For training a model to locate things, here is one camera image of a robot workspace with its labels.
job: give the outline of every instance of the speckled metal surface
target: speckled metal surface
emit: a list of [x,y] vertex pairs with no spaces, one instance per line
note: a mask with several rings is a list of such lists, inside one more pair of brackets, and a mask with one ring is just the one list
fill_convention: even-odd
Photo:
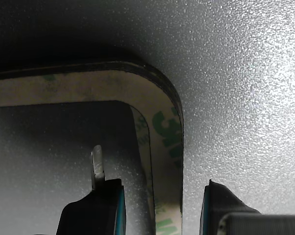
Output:
[[184,234],[198,234],[210,178],[261,212],[295,213],[295,0],[0,5],[0,29],[14,23],[0,59],[66,35],[129,48],[171,79],[184,109]]
[[122,179],[127,234],[151,235],[133,122],[121,102],[0,108],[0,235],[56,234],[63,208],[91,191],[95,144],[106,179]]

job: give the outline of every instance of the textured gray surface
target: textured gray surface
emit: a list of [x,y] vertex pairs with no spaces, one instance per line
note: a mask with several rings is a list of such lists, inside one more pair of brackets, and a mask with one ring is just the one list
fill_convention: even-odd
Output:
[[11,39],[66,35],[129,48],[171,79],[184,109],[184,234],[198,233],[210,178],[261,212],[295,213],[295,0],[23,3],[2,3],[0,29],[14,25],[0,56],[19,56]]
[[62,209],[91,191],[90,153],[125,187],[127,234],[152,234],[134,120],[123,103],[0,108],[0,235],[54,235]]

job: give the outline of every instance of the black plastic part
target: black plastic part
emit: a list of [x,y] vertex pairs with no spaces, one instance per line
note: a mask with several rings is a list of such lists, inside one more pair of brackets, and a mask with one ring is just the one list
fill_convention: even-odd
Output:
[[56,235],[114,235],[120,179],[107,180],[83,199],[65,206]]
[[259,211],[246,206],[237,198],[226,186],[209,181],[205,187],[204,197],[208,196],[207,215],[207,235],[216,235],[219,221],[231,212],[250,212],[259,213]]
[[232,213],[225,226],[227,235],[295,235],[295,215]]

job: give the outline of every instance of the adhesive tape liner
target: adhesive tape liner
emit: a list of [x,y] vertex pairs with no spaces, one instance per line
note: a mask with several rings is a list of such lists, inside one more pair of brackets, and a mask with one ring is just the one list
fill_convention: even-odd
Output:
[[182,108],[176,90],[161,72],[124,61],[0,72],[0,107],[109,100],[132,108],[156,235],[180,235]]

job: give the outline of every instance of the teal edge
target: teal edge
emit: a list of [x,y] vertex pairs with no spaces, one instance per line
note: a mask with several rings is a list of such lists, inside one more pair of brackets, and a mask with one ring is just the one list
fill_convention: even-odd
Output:
[[126,219],[125,219],[125,202],[124,202],[124,190],[120,190],[119,203],[117,209],[117,218],[116,218],[116,229],[115,235],[125,235]]

